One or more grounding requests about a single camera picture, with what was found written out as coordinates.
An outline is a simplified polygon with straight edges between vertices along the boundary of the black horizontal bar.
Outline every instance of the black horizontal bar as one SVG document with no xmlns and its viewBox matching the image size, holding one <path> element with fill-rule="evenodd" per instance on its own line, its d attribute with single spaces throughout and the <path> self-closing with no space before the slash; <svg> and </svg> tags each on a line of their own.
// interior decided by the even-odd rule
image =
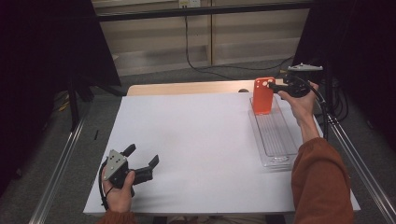
<svg viewBox="0 0 396 224">
<path fill-rule="evenodd" d="M 99 21 L 130 21 L 154 18 L 169 18 L 169 17 L 185 17 L 185 16 L 200 16 L 200 15 L 214 15 L 214 14 L 228 14 L 241 12 L 257 12 L 257 11 L 276 11 L 276 10 L 291 10 L 311 8 L 317 1 L 302 1 L 291 3 L 268 3 L 249 6 L 231 6 L 231 7 L 190 7 L 190 8 L 175 8 L 155 11 L 142 12 L 126 12 L 126 13 L 103 13 L 98 14 L 96 19 Z"/>
</svg>

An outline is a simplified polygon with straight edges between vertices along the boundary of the gray carpet floor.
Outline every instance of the gray carpet floor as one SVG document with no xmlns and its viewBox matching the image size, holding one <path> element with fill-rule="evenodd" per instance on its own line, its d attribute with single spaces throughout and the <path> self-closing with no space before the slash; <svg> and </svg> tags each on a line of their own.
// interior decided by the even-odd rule
<svg viewBox="0 0 396 224">
<path fill-rule="evenodd" d="M 277 66 L 281 60 L 271 62 L 241 63 L 239 66 L 265 68 Z M 281 67 L 285 69 L 290 62 Z M 279 67 L 270 70 L 246 70 L 231 67 L 213 68 L 210 71 L 231 79 L 254 79 L 256 77 L 278 76 Z M 214 74 L 200 73 L 193 69 L 181 69 L 154 74 L 122 77 L 122 90 L 136 84 L 173 83 L 192 81 L 228 80 Z M 91 103 L 79 101 L 81 111 L 87 111 L 84 126 L 75 149 L 66 166 L 64 176 L 57 188 L 45 223 L 94 223 L 98 217 L 82 213 L 90 193 L 97 168 L 101 163 L 107 140 L 120 107 L 120 97 L 92 88 L 95 98 Z M 342 122 L 347 135 L 361 154 L 375 179 L 396 203 L 396 151 L 392 150 L 382 134 L 367 124 L 367 118 L 353 101 L 349 101 L 349 115 Z M 32 158 L 22 167 L 22 178 L 12 180 L 0 199 L 0 223 L 29 223 L 43 194 L 52 172 L 61 157 L 64 145 L 70 135 L 71 115 L 69 107 L 64 111 L 54 110 L 46 130 L 37 143 Z M 356 213 L 355 223 L 386 223 L 372 196 L 360 180 L 356 170 L 342 147 L 330 131 L 330 142 L 339 150 L 348 168 L 352 190 L 362 208 Z M 287 215 L 289 223 L 292 215 Z M 152 217 L 138 217 L 138 222 L 147 224 Z"/>
</svg>

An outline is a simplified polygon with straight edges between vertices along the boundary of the human hand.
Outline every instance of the human hand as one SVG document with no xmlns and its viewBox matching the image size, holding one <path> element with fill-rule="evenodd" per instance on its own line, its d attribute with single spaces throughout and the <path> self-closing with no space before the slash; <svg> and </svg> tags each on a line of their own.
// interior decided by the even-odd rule
<svg viewBox="0 0 396 224">
<path fill-rule="evenodd" d="M 310 82 L 310 85 L 315 90 L 318 89 L 317 84 Z M 294 98 L 285 91 L 279 91 L 277 94 L 290 104 L 293 116 L 297 119 L 297 124 L 301 128 L 303 142 L 319 137 L 313 117 L 314 103 L 317 98 L 315 93 L 310 91 L 306 96 L 300 98 Z"/>
<path fill-rule="evenodd" d="M 131 187 L 134 183 L 134 171 L 128 173 L 122 189 L 116 189 L 110 181 L 104 180 L 106 167 L 102 172 L 104 192 L 107 194 L 108 207 L 113 212 L 125 213 L 131 210 L 132 195 Z"/>
</svg>

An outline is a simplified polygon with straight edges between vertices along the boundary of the person's left hand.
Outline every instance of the person's left hand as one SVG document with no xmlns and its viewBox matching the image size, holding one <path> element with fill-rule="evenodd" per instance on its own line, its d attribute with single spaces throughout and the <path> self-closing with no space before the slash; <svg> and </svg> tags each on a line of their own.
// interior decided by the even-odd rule
<svg viewBox="0 0 396 224">
<path fill-rule="evenodd" d="M 134 171 L 129 172 L 129 174 L 125 178 L 124 185 L 122 189 L 113 188 L 113 185 L 108 180 L 104 180 L 105 169 L 102 172 L 102 183 L 104 192 L 107 193 L 107 203 L 108 208 L 113 212 L 125 213 L 131 210 L 132 205 L 132 195 L 131 195 L 131 187 L 134 183 Z"/>
</svg>

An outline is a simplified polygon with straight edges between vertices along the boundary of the metal bar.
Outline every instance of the metal bar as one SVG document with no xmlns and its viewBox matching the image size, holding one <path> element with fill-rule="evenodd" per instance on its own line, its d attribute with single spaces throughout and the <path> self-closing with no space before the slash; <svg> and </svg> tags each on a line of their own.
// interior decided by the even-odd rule
<svg viewBox="0 0 396 224">
<path fill-rule="evenodd" d="M 323 1 L 321 4 L 330 4 L 340 1 Z M 129 21 L 142 20 L 154 18 L 169 18 L 169 17 L 185 17 L 185 16 L 200 16 L 200 15 L 214 15 L 214 14 L 228 14 L 228 13 L 242 13 L 242 12 L 257 12 L 257 11 L 276 11 L 276 10 L 291 10 L 311 8 L 318 1 L 301 1 L 289 3 L 268 3 L 249 6 L 230 6 L 230 7 L 191 7 L 191 8 L 175 8 L 154 11 L 142 12 L 127 12 L 127 13 L 103 13 L 98 14 L 96 19 L 99 21 Z"/>
<path fill-rule="evenodd" d="M 332 130 L 334 134 L 336 135 L 338 141 L 341 143 L 344 151 L 346 152 L 349 160 L 355 167 L 358 175 L 361 177 L 361 181 L 373 197 L 384 219 L 389 224 L 396 223 L 396 211 L 388 195 L 375 180 L 369 168 L 366 166 L 363 159 L 361 158 L 358 150 L 353 146 L 352 142 L 347 137 L 346 132 L 341 127 L 341 124 L 338 122 L 338 120 L 336 118 L 333 118 L 329 114 L 328 118 L 332 124 Z"/>
<path fill-rule="evenodd" d="M 47 218 L 48 212 L 52 205 L 52 202 L 55 198 L 55 194 L 59 188 L 60 182 L 64 175 L 64 171 L 69 163 L 69 159 L 73 153 L 77 140 L 79 138 L 79 134 L 81 133 L 86 115 L 89 112 L 89 107 L 87 108 L 84 116 L 79 121 L 76 129 L 70 133 L 69 138 L 67 140 L 66 145 L 64 146 L 64 151 L 59 159 L 54 172 L 49 180 L 46 189 L 41 196 L 40 202 L 38 203 L 35 211 L 29 221 L 29 224 L 43 224 L 45 219 Z"/>
</svg>

